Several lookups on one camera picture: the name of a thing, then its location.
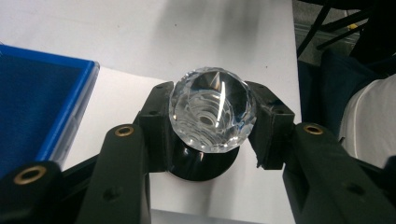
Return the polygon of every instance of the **crystal ball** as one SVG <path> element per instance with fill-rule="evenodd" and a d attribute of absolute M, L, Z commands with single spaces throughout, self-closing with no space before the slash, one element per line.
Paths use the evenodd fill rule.
<path fill-rule="evenodd" d="M 205 153 L 239 147 L 256 121 L 249 86 L 236 74 L 205 67 L 187 73 L 169 100 L 169 119 L 188 146 Z"/>

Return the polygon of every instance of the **blue tray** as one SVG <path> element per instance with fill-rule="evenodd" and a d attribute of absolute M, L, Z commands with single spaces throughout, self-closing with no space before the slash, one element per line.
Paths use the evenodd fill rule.
<path fill-rule="evenodd" d="M 0 178 L 30 161 L 63 164 L 99 64 L 0 45 Z"/>

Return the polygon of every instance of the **floor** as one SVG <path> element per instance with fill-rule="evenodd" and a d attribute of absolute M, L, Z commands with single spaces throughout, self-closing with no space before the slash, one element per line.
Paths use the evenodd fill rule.
<path fill-rule="evenodd" d="M 298 48 L 300 44 L 303 42 L 306 34 L 308 33 L 310 29 L 310 25 L 314 23 L 317 15 L 319 14 L 321 10 L 321 6 L 307 4 L 297 0 L 292 0 L 292 1 L 293 1 L 296 47 Z M 353 12 L 331 9 L 324 23 L 339 20 L 345 17 L 347 13 L 353 13 Z M 341 34 L 345 32 L 346 30 L 347 28 L 345 30 L 338 31 L 334 34 L 318 32 L 313 38 L 313 40 L 306 47 L 303 54 L 299 57 L 299 60 L 306 63 L 320 65 L 320 58 L 323 50 L 317 50 L 316 46 L 325 42 L 326 40 L 329 40 L 337 36 L 337 34 Z M 327 47 L 327 49 L 334 50 L 337 53 L 343 55 L 348 55 L 349 52 L 352 51 L 353 45 L 354 43 L 356 43 L 356 40 L 358 38 L 359 35 L 352 35 L 348 39 L 340 40 L 330 45 L 329 47 Z"/>

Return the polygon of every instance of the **clear glass object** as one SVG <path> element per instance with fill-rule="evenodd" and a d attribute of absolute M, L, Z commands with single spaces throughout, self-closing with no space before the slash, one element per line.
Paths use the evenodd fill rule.
<path fill-rule="evenodd" d="M 169 101 L 169 119 L 181 140 L 206 153 L 239 147 L 256 121 L 256 103 L 248 85 L 222 68 L 187 73 Z"/>

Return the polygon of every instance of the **white table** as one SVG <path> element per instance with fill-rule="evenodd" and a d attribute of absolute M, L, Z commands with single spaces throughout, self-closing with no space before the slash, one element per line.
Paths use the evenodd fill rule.
<path fill-rule="evenodd" d="M 4 44 L 103 66 L 64 168 L 97 154 L 110 128 L 131 123 L 153 85 L 202 66 L 267 86 L 301 121 L 290 0 L 1 0 L 0 27 Z M 212 181 L 151 174 L 153 223 L 177 214 L 195 223 L 292 223 L 282 172 L 255 165 L 246 142 Z"/>

